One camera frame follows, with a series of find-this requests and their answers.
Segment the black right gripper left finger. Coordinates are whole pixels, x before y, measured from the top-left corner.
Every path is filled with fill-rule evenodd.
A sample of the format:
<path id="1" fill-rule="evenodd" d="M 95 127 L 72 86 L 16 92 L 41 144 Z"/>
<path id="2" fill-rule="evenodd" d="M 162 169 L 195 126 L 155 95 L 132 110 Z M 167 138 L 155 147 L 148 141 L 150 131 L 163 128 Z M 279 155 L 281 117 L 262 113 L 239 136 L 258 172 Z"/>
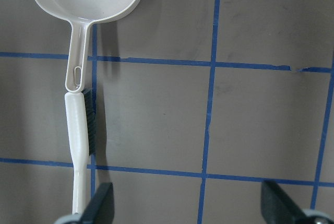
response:
<path id="1" fill-rule="evenodd" d="M 113 223 L 114 191 L 111 182 L 101 183 L 78 223 Z"/>

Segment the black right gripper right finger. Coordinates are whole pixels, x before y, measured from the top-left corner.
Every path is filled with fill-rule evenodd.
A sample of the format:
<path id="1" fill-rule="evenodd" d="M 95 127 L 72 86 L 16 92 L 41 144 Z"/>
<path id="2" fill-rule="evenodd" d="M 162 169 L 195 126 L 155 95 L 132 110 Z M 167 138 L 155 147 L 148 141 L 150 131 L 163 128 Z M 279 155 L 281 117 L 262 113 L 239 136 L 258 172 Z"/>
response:
<path id="1" fill-rule="evenodd" d="M 305 220 L 304 212 L 272 180 L 262 181 L 260 208 L 266 223 L 302 223 Z"/>

